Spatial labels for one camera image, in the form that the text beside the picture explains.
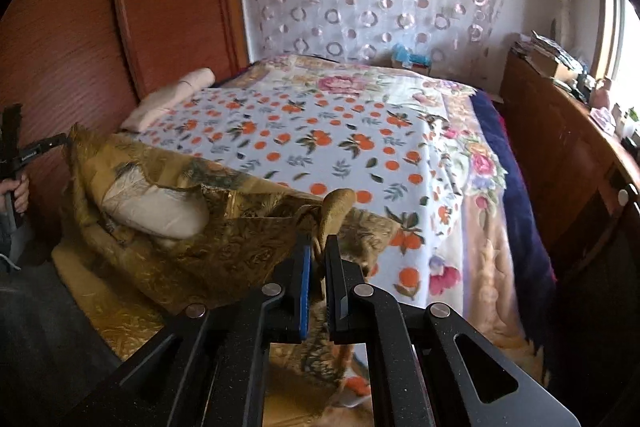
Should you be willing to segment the person's left hand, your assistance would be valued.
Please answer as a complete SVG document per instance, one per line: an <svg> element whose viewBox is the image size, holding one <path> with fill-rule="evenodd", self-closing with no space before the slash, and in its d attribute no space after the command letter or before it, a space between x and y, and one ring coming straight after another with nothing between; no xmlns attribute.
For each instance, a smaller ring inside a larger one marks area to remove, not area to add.
<svg viewBox="0 0 640 427"><path fill-rule="evenodd" d="M6 194L13 200L12 207L20 215L24 215L29 203L29 177L21 173L17 179L3 179L0 183L0 212L8 212Z"/></svg>

